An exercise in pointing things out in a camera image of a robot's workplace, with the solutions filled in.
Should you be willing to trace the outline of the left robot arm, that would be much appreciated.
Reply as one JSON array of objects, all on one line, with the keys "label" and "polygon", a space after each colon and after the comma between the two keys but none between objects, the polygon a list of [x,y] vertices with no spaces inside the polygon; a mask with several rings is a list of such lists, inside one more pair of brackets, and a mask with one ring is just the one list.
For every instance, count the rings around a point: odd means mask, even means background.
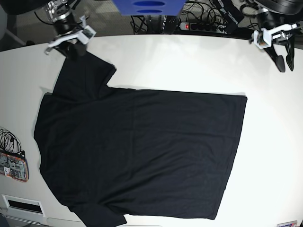
[{"label": "left robot arm", "polygon": [[257,20],[249,42],[265,51],[280,72],[285,72],[286,64],[293,71],[295,40],[303,37],[303,2],[246,0],[240,11]]}]

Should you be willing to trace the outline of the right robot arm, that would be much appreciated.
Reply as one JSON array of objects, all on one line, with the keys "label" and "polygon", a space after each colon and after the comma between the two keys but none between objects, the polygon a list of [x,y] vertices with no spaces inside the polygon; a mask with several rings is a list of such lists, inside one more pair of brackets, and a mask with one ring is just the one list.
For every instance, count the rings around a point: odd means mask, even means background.
[{"label": "right robot arm", "polygon": [[72,35],[84,29],[87,25],[85,15],[77,21],[73,11],[76,9],[79,0],[52,0],[47,3],[43,10],[47,15],[48,22],[43,21],[36,13],[36,18],[46,25],[53,26],[55,29],[55,38],[51,43],[57,44],[53,47],[47,47],[45,54],[49,55],[52,50],[56,50],[70,60],[76,60],[83,56],[87,46],[79,41],[78,38],[72,38]]}]

